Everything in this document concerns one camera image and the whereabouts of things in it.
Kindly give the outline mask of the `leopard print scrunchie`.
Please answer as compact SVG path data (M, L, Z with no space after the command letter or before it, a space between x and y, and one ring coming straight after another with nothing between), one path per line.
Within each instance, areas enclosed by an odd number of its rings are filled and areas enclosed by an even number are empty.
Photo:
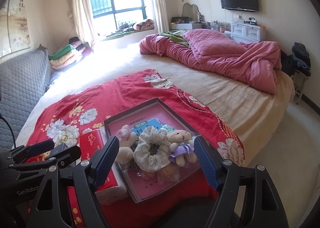
M137 163L135 162L135 160L131 160L130 162L126 163L126 164L123 164L121 166L121 169L124 171L124 172L128 172L128 171L140 171L140 168L139 166L137 165Z

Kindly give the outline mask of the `pink plush bear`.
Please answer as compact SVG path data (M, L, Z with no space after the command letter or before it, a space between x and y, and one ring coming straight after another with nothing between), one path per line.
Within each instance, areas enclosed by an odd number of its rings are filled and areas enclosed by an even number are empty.
M119 152L116 162L125 165L133 159L132 146L136 142L137 134L131 130L129 125L124 125L116 132L116 137L119 140Z

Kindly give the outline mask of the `purple dress plush bear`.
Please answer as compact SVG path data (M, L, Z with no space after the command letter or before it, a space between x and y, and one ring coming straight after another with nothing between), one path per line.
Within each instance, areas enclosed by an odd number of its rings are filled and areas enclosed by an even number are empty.
M187 167L197 161L194 152L194 140L192 135L186 130L175 130L167 134L169 146L169 159L178 167Z

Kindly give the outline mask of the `white floral scrunchie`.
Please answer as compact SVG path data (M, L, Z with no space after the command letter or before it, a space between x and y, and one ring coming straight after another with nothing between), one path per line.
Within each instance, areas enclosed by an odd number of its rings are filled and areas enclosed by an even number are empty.
M169 147L166 130L146 127L139 135L133 158L142 171L158 172L170 164Z

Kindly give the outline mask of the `green flower tissue pack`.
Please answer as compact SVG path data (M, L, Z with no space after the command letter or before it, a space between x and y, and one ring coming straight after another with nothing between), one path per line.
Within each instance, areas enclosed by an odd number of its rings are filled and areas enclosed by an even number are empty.
M167 132L167 134L170 134L172 132L174 132L176 129L168 124L164 124L160 130L165 130Z

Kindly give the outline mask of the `dark blue small box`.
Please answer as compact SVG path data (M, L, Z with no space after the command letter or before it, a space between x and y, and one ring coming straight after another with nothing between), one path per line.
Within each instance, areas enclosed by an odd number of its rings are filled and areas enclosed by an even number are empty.
M65 143L61 143L60 145L54 147L51 151L50 151L50 156L56 156L57 154L59 154L60 152L63 152L64 150L66 150L68 148L68 146Z

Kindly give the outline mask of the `red tissue box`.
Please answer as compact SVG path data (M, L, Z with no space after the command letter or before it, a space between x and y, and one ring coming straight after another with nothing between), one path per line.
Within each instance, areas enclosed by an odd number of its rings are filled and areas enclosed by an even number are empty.
M103 128L88 128L79 136L79 146L81 160L91 163L88 180L99 203L110 205L127 198L129 194L115 164L118 138L107 137Z

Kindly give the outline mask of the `red floral bedspread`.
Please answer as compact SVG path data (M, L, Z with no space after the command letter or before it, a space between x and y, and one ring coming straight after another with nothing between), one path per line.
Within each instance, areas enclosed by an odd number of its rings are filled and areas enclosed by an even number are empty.
M154 69L121 76L45 106L27 144L47 139L53 139L56 145L77 144L84 132L100 128L106 119L153 98L161 99L183 117L221 156L243 164L244 147L233 130L207 106ZM102 206L102 210L112 227L147 227L182 201L197 198L217 198L217 192L208 185L202 171L142 203L125 198Z

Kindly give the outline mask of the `beige bed sheet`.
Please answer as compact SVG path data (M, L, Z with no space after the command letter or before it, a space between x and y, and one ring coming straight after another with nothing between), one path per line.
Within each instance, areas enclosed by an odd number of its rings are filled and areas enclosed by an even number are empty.
M40 98L20 131L16 143L25 145L40 114L67 95L145 69L155 69L164 80L186 91L223 119L242 141L249 164L267 145L279 126L293 95L293 82L276 70L277 92L263 93L215 73L190 69L166 57L141 55L138 44L88 57L70 69Z

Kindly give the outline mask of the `grey quilted headboard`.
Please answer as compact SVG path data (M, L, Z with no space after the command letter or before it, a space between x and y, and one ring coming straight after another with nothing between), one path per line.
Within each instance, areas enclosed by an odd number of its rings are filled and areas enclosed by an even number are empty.
M31 111L46 92L51 77L47 48L18 55L1 63L1 152L14 145Z

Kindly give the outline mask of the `pink quilted duvet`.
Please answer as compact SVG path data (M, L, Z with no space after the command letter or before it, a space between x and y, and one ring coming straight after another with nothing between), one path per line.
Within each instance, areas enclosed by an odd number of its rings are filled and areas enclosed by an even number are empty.
M195 29L146 36L139 48L143 55L172 58L191 69L217 73L272 95L277 91L275 71L281 68L277 42L237 43L220 32Z

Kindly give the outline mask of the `dark clothes on chair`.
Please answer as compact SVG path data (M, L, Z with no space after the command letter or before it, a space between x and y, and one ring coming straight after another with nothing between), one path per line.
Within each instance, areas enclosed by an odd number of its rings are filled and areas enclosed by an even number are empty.
M292 56L295 63L295 69L305 76L311 76L311 60L305 45L295 42L292 47Z

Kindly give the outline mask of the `clothes on window sill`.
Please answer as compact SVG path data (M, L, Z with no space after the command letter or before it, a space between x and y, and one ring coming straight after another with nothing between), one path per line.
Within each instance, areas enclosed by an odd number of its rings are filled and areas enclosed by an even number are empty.
M118 27L118 29L112 34L106 36L106 38L116 38L123 35L129 35L138 31L152 30L155 28L155 23L151 19L146 19L140 23L125 23Z

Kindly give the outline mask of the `vanity mirror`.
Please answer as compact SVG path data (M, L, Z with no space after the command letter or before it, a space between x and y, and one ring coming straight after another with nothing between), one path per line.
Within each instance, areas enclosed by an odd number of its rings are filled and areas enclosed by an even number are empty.
M184 3L182 7L182 17L188 17L193 22L199 22L201 19L201 13L196 4Z

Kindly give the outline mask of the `floral wall painting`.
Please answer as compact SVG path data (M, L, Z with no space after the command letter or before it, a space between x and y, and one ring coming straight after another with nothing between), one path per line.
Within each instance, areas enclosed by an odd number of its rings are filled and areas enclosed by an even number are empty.
M0 20L1 57L31 47L24 0L6 0Z

